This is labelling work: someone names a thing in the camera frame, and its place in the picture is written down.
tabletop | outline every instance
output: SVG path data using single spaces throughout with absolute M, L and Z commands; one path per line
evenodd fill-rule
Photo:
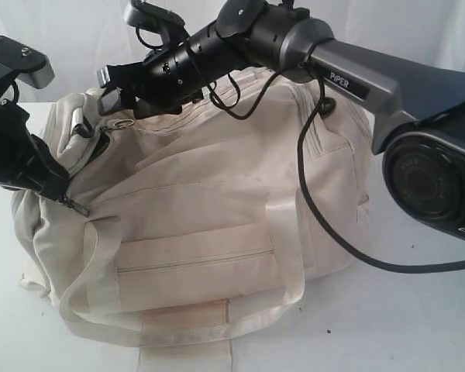
M 50 104 L 23 107 L 37 132 Z M 374 257 L 398 264 L 465 259 L 465 242 L 393 202 L 381 157 L 372 160 L 368 191 Z M 138 350 L 72 336 L 47 299 L 18 286 L 26 254 L 14 236 L 10 198 L 0 188 L 0 371 L 134 371 Z M 237 372 L 465 371 L 465 271 L 414 276 L 355 263 L 309 282 L 281 321 L 232 347 Z

white wall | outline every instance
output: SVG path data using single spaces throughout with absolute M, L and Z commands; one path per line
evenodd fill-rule
M 42 91 L 22 88 L 23 101 L 56 101 L 97 86 L 106 64 L 141 60 L 146 50 L 124 24 L 128 0 L 0 0 L 0 34 L 50 57 L 56 78 Z M 193 33 L 224 0 L 153 0 Z M 465 0 L 297 0 L 324 19 L 339 40 L 424 64 L 465 71 Z

label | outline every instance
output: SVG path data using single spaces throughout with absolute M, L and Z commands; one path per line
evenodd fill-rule
M 327 67 L 319 66 L 319 71 L 322 73 L 324 78 L 336 84 L 338 87 L 344 89 L 345 91 L 348 91 L 352 95 L 355 95 L 362 100 L 367 98 L 369 94 L 369 88 L 365 87 L 364 85 L 356 83 L 343 74 L 331 71 Z

white duffel bag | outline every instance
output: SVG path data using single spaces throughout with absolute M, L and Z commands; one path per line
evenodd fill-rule
M 236 79 L 245 112 L 270 73 Z M 235 91 L 217 92 L 233 102 Z M 323 231 L 298 186 L 296 144 L 318 98 L 317 83 L 279 77 L 255 113 L 237 121 L 205 99 L 181 115 L 133 120 L 100 117 L 99 91 L 53 105 L 43 138 L 71 174 L 67 194 L 88 217 L 18 191 L 15 231 L 30 260 L 22 285 L 49 295 L 72 333 L 123 346 L 175 346 L 231 339 L 277 321 L 303 295 L 305 280 L 347 267 L 353 258 Z M 323 215 L 360 250 L 370 130 L 363 112 L 337 101 L 317 116 L 305 141 L 305 169 Z M 95 127 L 72 132 L 82 108 Z M 101 138 L 108 146 L 100 146 Z M 279 300 L 237 319 L 201 328 L 126 327 L 123 313 L 201 304 L 284 288 Z

bag strap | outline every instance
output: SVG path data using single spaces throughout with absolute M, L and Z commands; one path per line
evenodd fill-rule
M 273 307 L 222 325 L 155 332 L 139 332 L 83 319 L 71 309 L 71 299 L 81 293 L 88 283 L 102 277 L 106 269 L 113 269 L 114 256 L 121 244 L 119 220 L 110 218 L 87 224 L 88 239 L 85 241 L 95 245 L 94 249 L 88 247 L 93 254 L 84 271 L 60 299 L 60 315 L 70 331 L 77 336 L 131 347 L 210 343 L 233 339 L 266 328 L 298 302 L 305 291 L 295 196 L 270 199 L 266 206 L 266 216 L 274 255 L 285 288 L 284 297 Z

